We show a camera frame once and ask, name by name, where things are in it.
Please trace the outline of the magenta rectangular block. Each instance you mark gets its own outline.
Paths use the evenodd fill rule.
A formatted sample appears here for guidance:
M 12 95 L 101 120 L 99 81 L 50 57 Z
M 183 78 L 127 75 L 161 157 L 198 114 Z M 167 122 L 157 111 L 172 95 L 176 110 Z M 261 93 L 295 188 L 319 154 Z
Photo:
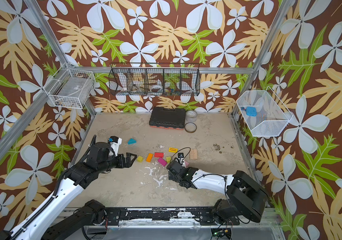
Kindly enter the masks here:
M 167 166 L 167 161 L 164 160 L 163 158 L 158 158 L 158 162 L 163 166 L 163 167 L 166 167 Z

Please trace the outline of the natural wood plank block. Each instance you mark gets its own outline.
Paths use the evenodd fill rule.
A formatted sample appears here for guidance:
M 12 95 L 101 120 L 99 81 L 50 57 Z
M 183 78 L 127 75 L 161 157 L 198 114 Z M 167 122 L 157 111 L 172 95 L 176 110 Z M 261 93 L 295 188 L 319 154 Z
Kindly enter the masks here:
M 195 159 L 195 150 L 192 149 L 190 152 L 190 160 L 194 160 Z

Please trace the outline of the yellow red-striped block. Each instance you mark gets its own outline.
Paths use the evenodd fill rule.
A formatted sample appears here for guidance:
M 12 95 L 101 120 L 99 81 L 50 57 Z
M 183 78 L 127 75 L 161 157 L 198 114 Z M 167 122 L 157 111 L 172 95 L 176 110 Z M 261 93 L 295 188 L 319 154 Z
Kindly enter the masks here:
M 177 153 L 177 152 L 178 152 L 178 149 L 177 149 L 177 148 L 172 148 L 172 147 L 170 147 L 170 148 L 169 148 L 169 152 L 170 152 L 170 153 Z

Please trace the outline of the light pink block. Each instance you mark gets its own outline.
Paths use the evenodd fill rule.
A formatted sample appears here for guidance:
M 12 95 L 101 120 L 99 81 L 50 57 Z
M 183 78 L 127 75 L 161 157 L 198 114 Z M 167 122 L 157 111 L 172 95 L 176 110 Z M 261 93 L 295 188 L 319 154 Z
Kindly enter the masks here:
M 189 167 L 189 163 L 188 163 L 187 161 L 184 161 L 183 166 L 184 166 L 185 168 L 188 168 L 188 167 Z

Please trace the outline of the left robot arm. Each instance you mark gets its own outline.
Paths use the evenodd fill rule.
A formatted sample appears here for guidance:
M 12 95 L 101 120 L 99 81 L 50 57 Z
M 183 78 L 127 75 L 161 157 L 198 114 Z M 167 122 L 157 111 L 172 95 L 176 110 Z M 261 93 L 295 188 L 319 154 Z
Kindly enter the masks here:
M 40 240 L 65 207 L 100 173 L 133 165 L 137 155 L 118 154 L 119 145 L 92 142 L 78 163 L 62 173 L 53 193 L 21 224 L 11 231 L 1 231 L 0 240 Z

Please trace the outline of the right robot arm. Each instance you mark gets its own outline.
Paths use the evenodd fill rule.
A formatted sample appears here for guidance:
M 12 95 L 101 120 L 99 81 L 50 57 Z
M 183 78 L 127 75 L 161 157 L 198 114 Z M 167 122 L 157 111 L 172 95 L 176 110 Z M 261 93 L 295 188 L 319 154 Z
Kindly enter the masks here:
M 213 206 L 210 215 L 217 224 L 239 225 L 239 217 L 259 223 L 268 200 L 267 191 L 243 171 L 234 175 L 220 175 L 184 167 L 177 160 L 167 166 L 169 180 L 186 189 L 210 190 L 225 196 Z

